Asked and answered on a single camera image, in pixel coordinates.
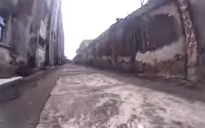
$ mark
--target drainpipe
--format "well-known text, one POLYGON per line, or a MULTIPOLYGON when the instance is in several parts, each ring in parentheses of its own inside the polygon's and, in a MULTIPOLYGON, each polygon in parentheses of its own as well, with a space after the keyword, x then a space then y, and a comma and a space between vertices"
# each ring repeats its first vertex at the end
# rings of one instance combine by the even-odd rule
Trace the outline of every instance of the drainpipe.
POLYGON ((186 77, 187 80, 197 80, 197 63, 198 63, 198 40, 190 14, 190 4, 188 0, 174 0, 178 6, 180 17, 183 24, 184 34, 186 38, 186 77))

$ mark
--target concrete wall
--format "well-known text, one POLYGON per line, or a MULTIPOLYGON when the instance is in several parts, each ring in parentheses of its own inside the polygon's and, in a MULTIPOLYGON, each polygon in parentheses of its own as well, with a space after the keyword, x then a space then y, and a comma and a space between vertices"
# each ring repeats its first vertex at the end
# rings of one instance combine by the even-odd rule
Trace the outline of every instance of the concrete wall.
POLYGON ((10 51, 0 47, 0 78, 9 77, 15 74, 15 66, 11 65, 12 58, 10 51))
POLYGON ((150 1, 117 20, 75 60, 86 54, 93 58, 82 57, 82 62, 98 67, 185 77, 185 38, 178 8, 173 1, 158 3, 150 1))
POLYGON ((0 0, 0 15, 5 20, 0 41, 0 78, 15 73, 30 75, 34 69, 47 66, 46 53, 52 58, 51 66, 62 64, 61 0, 0 0))
POLYGON ((147 21, 147 49, 138 51, 138 70, 167 77, 185 77, 185 38, 175 3, 161 6, 143 16, 147 21))
POLYGON ((197 74, 200 79, 205 79, 205 0, 189 0, 191 14, 197 29, 198 36, 198 67, 197 74))

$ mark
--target concrete ground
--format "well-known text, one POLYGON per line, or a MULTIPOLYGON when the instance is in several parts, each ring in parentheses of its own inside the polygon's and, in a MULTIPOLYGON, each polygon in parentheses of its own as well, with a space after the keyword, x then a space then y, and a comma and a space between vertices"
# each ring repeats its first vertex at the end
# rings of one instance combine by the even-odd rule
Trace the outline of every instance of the concrete ground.
POLYGON ((0 88, 0 128, 205 128, 205 86, 65 65, 0 88))
POLYGON ((66 65, 36 128, 205 128, 205 89, 182 84, 66 65))

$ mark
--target building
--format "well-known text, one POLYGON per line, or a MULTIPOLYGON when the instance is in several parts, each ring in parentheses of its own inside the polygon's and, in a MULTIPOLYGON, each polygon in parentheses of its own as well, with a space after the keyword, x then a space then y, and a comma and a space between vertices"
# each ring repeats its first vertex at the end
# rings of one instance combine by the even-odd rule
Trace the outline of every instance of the building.
POLYGON ((61 0, 0 0, 0 78, 63 59, 61 0))
POLYGON ((87 49, 94 66, 205 80, 205 0, 149 0, 87 49))

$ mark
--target overcast sky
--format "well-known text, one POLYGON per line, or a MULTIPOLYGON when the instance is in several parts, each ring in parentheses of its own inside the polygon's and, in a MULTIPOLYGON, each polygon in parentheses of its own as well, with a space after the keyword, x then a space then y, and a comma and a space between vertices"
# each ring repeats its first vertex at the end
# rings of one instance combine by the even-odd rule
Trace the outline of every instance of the overcast sky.
POLYGON ((140 0, 63 0, 65 55, 72 59, 82 40, 95 39, 139 7, 140 0))

